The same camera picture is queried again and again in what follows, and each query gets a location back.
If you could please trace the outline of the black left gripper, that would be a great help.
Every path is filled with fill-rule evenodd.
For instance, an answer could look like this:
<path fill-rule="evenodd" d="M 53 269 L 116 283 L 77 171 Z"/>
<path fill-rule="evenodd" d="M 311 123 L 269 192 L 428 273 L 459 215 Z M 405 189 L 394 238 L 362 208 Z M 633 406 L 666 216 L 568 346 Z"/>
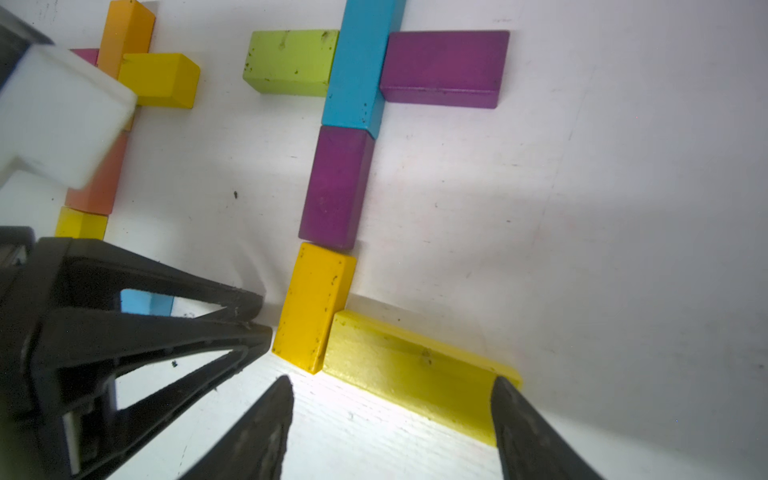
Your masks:
<path fill-rule="evenodd" d="M 124 314 L 139 290 L 223 307 L 198 319 Z M 1 230 L 1 415 L 44 479 L 105 479 L 198 400 L 263 356 L 255 292 L 96 239 Z M 119 409 L 115 381 L 179 357 L 221 357 Z"/>

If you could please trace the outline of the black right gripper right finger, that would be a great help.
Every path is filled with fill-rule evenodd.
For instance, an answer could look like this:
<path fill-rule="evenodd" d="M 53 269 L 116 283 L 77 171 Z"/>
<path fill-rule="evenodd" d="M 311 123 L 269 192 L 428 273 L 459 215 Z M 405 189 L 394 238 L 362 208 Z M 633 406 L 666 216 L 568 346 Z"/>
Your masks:
<path fill-rule="evenodd" d="M 602 479 L 507 378 L 495 379 L 490 405 L 505 479 Z"/>

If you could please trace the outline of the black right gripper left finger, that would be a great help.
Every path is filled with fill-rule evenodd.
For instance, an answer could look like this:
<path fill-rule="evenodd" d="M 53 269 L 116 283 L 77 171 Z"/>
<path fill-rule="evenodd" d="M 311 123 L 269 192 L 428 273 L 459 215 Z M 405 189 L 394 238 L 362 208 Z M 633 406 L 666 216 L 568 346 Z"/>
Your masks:
<path fill-rule="evenodd" d="M 287 451 L 294 393 L 283 375 L 183 477 L 278 479 Z"/>

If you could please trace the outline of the light blue wooden block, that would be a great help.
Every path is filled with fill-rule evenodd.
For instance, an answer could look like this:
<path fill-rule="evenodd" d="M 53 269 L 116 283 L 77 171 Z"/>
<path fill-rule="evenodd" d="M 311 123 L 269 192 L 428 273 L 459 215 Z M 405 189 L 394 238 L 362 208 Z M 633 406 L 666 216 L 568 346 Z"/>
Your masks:
<path fill-rule="evenodd" d="M 120 308 L 123 313 L 170 316 L 173 304 L 172 296 L 131 289 L 120 292 Z"/>

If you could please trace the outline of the orange wooden block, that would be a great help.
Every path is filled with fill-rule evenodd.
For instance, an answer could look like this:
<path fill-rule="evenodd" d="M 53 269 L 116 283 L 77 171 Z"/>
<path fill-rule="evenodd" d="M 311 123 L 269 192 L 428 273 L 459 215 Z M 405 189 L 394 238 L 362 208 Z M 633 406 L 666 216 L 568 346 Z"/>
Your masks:
<path fill-rule="evenodd" d="M 128 139 L 129 133 L 121 132 L 90 182 L 82 189 L 68 189 L 67 207 L 90 214 L 112 214 Z"/>

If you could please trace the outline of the lemon yellow block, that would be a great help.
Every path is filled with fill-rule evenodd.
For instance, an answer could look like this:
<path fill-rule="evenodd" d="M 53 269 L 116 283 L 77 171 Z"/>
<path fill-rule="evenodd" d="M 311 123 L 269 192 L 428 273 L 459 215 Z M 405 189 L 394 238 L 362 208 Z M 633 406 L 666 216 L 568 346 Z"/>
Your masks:
<path fill-rule="evenodd" d="M 497 377 L 513 368 L 351 310 L 335 314 L 323 371 L 490 446 Z"/>

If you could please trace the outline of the magenta wooden block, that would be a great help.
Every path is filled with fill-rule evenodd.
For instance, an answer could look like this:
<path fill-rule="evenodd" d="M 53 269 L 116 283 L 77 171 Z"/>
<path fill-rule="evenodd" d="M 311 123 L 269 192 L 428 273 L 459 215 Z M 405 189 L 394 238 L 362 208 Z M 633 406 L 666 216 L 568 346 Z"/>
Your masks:
<path fill-rule="evenodd" d="M 77 48 L 77 49 L 72 49 L 71 52 L 76 54 L 86 62 L 88 62 L 90 65 L 93 65 L 93 66 L 98 65 L 98 58 L 99 58 L 98 48 Z"/>

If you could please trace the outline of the orange-yellow wooden block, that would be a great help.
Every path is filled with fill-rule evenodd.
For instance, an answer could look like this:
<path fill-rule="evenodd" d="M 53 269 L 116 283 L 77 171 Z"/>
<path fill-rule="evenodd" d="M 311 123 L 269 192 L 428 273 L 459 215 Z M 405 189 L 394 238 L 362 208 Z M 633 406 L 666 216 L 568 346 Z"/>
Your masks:
<path fill-rule="evenodd" d="M 155 14 L 138 1 L 111 1 L 97 67 L 117 80 L 125 54 L 149 51 L 155 20 Z"/>

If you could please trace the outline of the purple wooden block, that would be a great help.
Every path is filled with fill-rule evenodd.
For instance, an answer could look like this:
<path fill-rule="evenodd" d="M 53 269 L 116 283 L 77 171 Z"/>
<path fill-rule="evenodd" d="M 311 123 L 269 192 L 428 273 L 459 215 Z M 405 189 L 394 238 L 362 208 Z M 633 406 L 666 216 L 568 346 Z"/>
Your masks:
<path fill-rule="evenodd" d="M 322 126 L 299 237 L 326 248 L 354 248 L 375 147 L 363 129 Z"/>

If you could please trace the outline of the green wooden block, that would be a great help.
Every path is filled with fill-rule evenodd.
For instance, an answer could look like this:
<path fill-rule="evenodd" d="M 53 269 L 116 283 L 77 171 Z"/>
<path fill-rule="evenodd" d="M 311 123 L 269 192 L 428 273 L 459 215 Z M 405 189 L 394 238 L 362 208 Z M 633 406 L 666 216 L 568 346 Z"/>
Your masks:
<path fill-rule="evenodd" d="M 242 78 L 261 94 L 325 97 L 339 33 L 254 31 Z"/>

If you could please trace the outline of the teal wooden block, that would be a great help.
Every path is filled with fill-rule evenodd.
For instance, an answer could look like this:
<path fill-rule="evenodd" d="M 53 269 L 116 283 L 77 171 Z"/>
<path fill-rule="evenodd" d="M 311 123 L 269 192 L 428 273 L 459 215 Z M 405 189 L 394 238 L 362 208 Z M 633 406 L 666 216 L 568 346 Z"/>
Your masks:
<path fill-rule="evenodd" d="M 400 30 L 404 0 L 348 0 L 337 42 L 322 124 L 379 135 L 385 100 L 379 89 L 389 36 Z"/>

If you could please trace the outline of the small purple block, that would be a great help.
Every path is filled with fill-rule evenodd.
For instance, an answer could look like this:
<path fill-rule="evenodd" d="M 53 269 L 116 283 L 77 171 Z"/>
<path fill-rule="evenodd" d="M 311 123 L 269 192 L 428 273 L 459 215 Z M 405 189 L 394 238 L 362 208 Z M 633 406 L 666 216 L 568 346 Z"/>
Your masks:
<path fill-rule="evenodd" d="M 379 89 L 392 103 L 494 109 L 510 36 L 504 30 L 393 33 Z"/>

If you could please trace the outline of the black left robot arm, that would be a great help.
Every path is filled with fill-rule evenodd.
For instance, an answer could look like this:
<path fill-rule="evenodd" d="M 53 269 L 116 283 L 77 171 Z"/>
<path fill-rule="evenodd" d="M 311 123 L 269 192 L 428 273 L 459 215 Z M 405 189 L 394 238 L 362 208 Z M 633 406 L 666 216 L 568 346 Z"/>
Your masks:
<path fill-rule="evenodd" d="M 88 185 L 135 95 L 1 14 L 1 164 Z M 100 239 L 1 230 L 6 479 L 104 479 L 261 357 L 262 297 Z"/>

